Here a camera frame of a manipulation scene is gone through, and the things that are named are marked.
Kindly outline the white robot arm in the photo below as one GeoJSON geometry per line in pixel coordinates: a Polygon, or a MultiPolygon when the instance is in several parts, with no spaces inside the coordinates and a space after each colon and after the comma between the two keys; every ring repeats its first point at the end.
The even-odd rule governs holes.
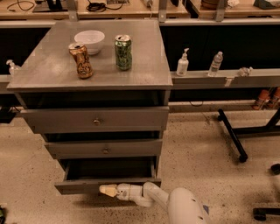
{"type": "Polygon", "coordinates": [[[213,224],[206,207],[189,190],[179,187],[170,193],[151,182],[100,185],[99,191],[119,200],[133,201],[140,207],[158,203],[168,214],[169,224],[213,224]]]}

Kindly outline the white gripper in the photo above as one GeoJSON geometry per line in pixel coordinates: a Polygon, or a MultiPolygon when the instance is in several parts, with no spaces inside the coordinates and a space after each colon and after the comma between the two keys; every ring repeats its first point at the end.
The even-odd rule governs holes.
{"type": "Polygon", "coordinates": [[[143,188],[140,185],[116,184],[100,185],[99,191],[109,197],[117,197],[119,200],[137,201],[143,197],[143,188]]]}

